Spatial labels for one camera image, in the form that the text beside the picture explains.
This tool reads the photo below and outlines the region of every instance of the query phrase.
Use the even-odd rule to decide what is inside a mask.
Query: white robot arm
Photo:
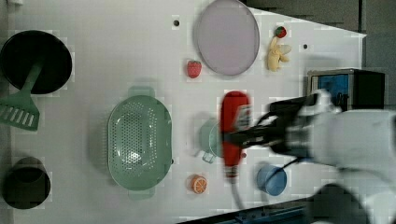
[[[396,218],[396,113],[341,113],[330,94],[315,91],[287,128],[286,146],[306,150],[313,162],[338,168],[336,183],[312,197],[312,221],[393,223]]]

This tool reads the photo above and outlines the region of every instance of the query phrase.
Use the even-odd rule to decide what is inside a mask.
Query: black pan
[[[25,31],[12,36],[0,52],[0,69],[8,81],[22,88],[39,49],[46,48],[46,63],[32,89],[32,94],[59,90],[70,78],[72,58],[64,43],[41,31]]]

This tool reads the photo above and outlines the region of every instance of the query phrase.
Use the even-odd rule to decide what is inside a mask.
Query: orange fruit
[[[191,189],[196,194],[204,193],[206,190],[207,181],[201,175],[196,175],[191,181]]]

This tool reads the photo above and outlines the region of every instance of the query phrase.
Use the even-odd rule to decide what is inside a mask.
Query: white tabletop
[[[69,47],[74,62],[73,76],[61,90],[35,96],[41,112],[38,132],[11,128],[13,160],[41,159],[52,184],[42,206],[14,211],[15,223],[176,223],[235,211],[222,161],[202,161],[197,144],[200,126],[218,116],[224,93],[247,91],[257,119],[274,100],[301,96],[308,70],[361,67],[361,35],[252,9],[262,45],[251,68],[225,77],[204,64],[202,74],[190,79],[186,62],[202,60],[192,39],[193,25],[210,2],[41,0],[9,9],[10,35],[31,29],[53,33]],[[264,57],[278,25],[289,31],[280,43],[291,45],[292,52],[290,62],[272,73]],[[108,116],[135,85],[152,87],[173,121],[175,164],[154,196],[144,201],[131,200],[115,183],[106,160]],[[254,175],[263,162],[281,165],[291,159],[268,148],[247,151],[239,180],[246,207],[304,198],[332,182],[333,169],[301,164],[287,169],[288,185],[281,195],[256,189]],[[208,180],[202,195],[186,188],[193,174]]]

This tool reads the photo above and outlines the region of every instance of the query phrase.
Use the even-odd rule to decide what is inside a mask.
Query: red strawberry
[[[198,61],[189,61],[187,64],[187,73],[190,78],[196,78],[201,74],[202,65]]]
[[[278,38],[283,38],[283,37],[285,37],[285,35],[287,34],[288,32],[286,32],[286,29],[285,29],[285,27],[283,27],[283,26],[279,26],[277,29],[276,29],[276,31],[275,31],[275,35],[278,37]]]

